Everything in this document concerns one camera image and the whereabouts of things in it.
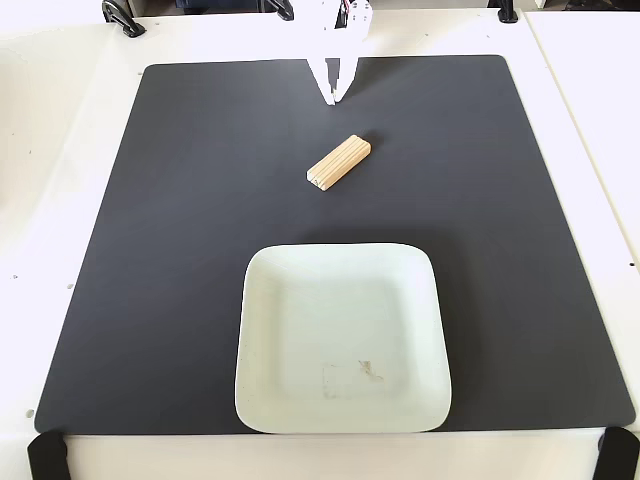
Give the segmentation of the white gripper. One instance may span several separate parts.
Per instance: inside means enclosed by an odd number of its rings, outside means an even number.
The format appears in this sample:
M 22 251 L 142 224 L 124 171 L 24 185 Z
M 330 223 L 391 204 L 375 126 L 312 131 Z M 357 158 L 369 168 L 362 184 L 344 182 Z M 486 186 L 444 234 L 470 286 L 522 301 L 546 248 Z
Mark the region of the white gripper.
M 320 57 L 310 57 L 307 63 L 327 105 L 339 103 L 353 83 L 362 44 L 369 33 L 372 19 L 373 9 L 368 1 L 318 2 Z M 326 62 L 329 57 L 340 58 L 334 92 Z

